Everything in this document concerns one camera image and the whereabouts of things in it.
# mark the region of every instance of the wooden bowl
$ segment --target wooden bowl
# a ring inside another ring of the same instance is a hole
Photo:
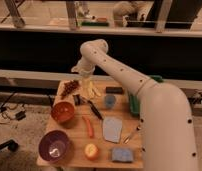
[[[51,111],[52,118],[62,124],[74,117],[74,106],[69,102],[59,102],[55,104]]]

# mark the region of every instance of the sponge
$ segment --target sponge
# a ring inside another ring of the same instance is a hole
[[[132,163],[134,161],[133,151],[129,148],[114,147],[112,149],[112,161]]]

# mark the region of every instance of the pink object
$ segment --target pink object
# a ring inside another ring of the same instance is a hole
[[[63,131],[55,130],[47,133],[40,141],[39,154],[48,162],[62,159],[69,149],[70,140]]]

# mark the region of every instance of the blue cup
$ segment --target blue cup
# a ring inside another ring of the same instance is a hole
[[[115,102],[116,102],[116,98],[113,94],[107,94],[104,97],[104,103],[107,109],[111,109],[115,105]]]

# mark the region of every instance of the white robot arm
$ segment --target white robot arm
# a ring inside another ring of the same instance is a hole
[[[185,94],[108,56],[104,40],[85,42],[80,51],[77,68],[81,75],[91,74],[98,65],[140,100],[144,171],[198,171],[191,108]]]

